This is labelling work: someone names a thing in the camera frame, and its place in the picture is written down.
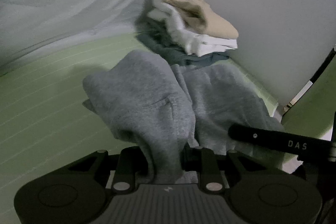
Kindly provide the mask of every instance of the folded clothing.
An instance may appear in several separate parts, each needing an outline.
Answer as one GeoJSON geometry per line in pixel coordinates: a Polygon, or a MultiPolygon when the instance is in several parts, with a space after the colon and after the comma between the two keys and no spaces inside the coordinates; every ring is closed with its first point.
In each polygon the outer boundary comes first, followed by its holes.
{"type": "Polygon", "coordinates": [[[225,52],[210,52],[201,57],[194,54],[187,55],[182,47],[174,44],[163,22],[147,18],[146,23],[147,32],[137,35],[136,38],[152,52],[164,58],[169,65],[178,64],[180,66],[195,65],[197,67],[205,67],[218,60],[228,59],[225,52]]]}
{"type": "Polygon", "coordinates": [[[150,11],[147,16],[157,21],[164,21],[172,40],[183,47],[187,54],[202,56],[210,52],[225,52],[237,48],[235,39],[210,37],[188,29],[172,5],[162,2],[162,0],[152,0],[152,3],[156,9],[150,11]]]}
{"type": "Polygon", "coordinates": [[[140,181],[192,183],[196,174],[180,164],[187,142],[223,155],[234,148],[276,167],[283,160],[283,153],[228,137],[233,123],[283,131],[242,77],[229,64],[170,67],[157,54],[135,50],[110,71],[85,77],[83,88],[86,105],[114,137],[141,148],[149,173],[140,181]]]}
{"type": "Polygon", "coordinates": [[[182,19],[198,33],[226,39],[237,39],[239,36],[233,25],[213,12],[204,0],[163,1],[176,7],[182,19]]]}

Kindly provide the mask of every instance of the gray cloth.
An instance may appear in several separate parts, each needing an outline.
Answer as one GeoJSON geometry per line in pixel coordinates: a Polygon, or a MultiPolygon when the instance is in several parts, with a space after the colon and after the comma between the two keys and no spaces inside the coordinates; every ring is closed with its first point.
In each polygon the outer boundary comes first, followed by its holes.
{"type": "Polygon", "coordinates": [[[85,77],[89,109],[101,117],[114,137],[137,143],[149,166],[146,182],[196,182],[186,174],[180,155],[188,142],[217,154],[237,149],[279,166],[283,153],[231,140],[234,123],[282,131],[263,101],[230,64],[181,67],[159,55],[135,50],[110,71],[85,77]]]}
{"type": "Polygon", "coordinates": [[[201,57],[194,54],[187,55],[182,47],[172,41],[163,22],[147,18],[146,23],[147,32],[137,35],[136,38],[151,51],[164,58],[169,65],[205,67],[218,60],[228,59],[227,52],[212,52],[201,57]]]}

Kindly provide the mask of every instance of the white folded cloth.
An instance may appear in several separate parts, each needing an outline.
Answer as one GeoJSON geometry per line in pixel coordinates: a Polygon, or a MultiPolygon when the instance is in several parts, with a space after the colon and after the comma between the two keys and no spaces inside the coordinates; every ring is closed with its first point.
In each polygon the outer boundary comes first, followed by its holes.
{"type": "Polygon", "coordinates": [[[167,32],[172,40],[184,48],[185,52],[203,56],[211,52],[225,52],[236,49],[237,40],[211,37],[207,34],[198,34],[186,27],[179,12],[170,4],[162,0],[152,0],[155,9],[147,16],[156,21],[165,21],[167,32]]]}

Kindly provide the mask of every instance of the beige garment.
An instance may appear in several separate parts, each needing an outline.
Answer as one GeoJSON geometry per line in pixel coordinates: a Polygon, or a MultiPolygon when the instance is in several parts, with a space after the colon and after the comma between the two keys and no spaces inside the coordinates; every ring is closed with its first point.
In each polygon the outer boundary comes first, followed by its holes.
{"type": "Polygon", "coordinates": [[[178,10],[196,32],[212,37],[237,39],[238,31],[230,22],[213,12],[204,0],[162,0],[178,10]]]}

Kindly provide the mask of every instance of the green striped surface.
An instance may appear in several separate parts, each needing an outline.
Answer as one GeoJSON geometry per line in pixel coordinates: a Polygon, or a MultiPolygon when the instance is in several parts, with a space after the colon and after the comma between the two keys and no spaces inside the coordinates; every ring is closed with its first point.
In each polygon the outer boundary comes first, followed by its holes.
{"type": "MultiPolygon", "coordinates": [[[[13,198],[28,181],[95,150],[117,154],[130,145],[115,140],[100,118],[82,106],[87,99],[82,79],[113,68],[134,49],[146,50],[134,34],[101,39],[0,77],[0,224],[20,223],[13,198]]],[[[272,113],[276,100],[241,70],[272,113]]]]}

